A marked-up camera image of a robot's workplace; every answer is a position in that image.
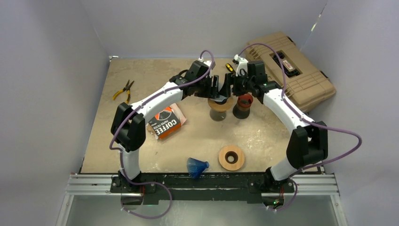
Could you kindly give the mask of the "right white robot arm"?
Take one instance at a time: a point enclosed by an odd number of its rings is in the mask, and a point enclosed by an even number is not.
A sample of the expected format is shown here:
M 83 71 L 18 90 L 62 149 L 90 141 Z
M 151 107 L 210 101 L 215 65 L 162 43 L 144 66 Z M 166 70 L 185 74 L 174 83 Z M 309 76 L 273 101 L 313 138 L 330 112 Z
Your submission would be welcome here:
M 280 119 L 290 132 L 286 157 L 266 170 L 265 188 L 271 192 L 282 187 L 283 180 L 306 166 L 318 163 L 328 156 L 327 129 L 324 122 L 315 122 L 301 112 L 288 98 L 284 97 L 282 87 L 268 81 L 263 61 L 235 59 L 236 69 L 226 64 L 228 73 L 219 91 L 222 101 L 234 95 L 238 100 L 233 114 L 245 119 L 250 107 L 257 98 Z

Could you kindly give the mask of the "red black coffee carafe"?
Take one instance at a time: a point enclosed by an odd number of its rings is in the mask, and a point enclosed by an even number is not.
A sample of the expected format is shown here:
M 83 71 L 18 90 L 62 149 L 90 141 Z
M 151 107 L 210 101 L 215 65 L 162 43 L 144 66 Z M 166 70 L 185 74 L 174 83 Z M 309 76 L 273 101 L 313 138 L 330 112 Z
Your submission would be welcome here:
M 246 119 L 250 115 L 250 107 L 253 103 L 253 97 L 251 94 L 247 93 L 238 96 L 237 103 L 233 108 L 233 115 L 237 119 Z

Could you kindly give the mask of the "grey glass carafe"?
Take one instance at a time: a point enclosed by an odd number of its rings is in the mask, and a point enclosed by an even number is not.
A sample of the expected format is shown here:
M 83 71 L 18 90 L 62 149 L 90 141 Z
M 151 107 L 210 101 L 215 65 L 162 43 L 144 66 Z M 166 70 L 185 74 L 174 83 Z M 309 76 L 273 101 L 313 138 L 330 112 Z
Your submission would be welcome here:
M 226 111 L 219 112 L 214 109 L 210 109 L 209 115 L 214 121 L 223 121 L 226 118 Z

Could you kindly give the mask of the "orange coffee filter box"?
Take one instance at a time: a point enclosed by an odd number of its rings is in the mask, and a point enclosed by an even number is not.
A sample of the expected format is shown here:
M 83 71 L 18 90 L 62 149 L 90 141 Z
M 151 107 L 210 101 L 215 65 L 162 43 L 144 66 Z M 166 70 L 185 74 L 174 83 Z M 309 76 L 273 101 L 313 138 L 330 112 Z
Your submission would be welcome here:
M 156 114 L 147 124 L 147 131 L 156 139 L 165 139 L 179 130 L 187 118 L 177 104 L 172 104 Z

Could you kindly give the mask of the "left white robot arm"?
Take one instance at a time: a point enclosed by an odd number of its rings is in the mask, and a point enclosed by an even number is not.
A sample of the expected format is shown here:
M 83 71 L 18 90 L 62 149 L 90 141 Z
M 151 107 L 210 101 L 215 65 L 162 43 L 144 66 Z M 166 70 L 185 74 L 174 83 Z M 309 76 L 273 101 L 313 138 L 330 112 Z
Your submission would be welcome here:
M 146 140 L 146 125 L 166 107 L 192 95 L 203 87 L 215 66 L 213 60 L 195 60 L 188 70 L 171 77 L 159 90 L 132 104 L 121 103 L 117 107 L 109 148 L 120 153 L 120 172 L 124 176 L 122 187 L 128 192 L 140 188 L 139 149 Z

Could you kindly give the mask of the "blue glass dripper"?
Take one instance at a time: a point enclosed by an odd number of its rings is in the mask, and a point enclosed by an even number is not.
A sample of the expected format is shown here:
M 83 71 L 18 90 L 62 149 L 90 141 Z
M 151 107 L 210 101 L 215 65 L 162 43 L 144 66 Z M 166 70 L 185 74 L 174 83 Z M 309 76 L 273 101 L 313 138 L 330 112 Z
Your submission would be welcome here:
M 228 97 L 219 96 L 217 98 L 213 98 L 212 100 L 218 104 L 223 104 L 227 101 Z
M 186 167 L 189 176 L 193 179 L 197 179 L 206 169 L 209 168 L 209 163 L 207 161 L 200 161 L 194 158 L 188 158 Z

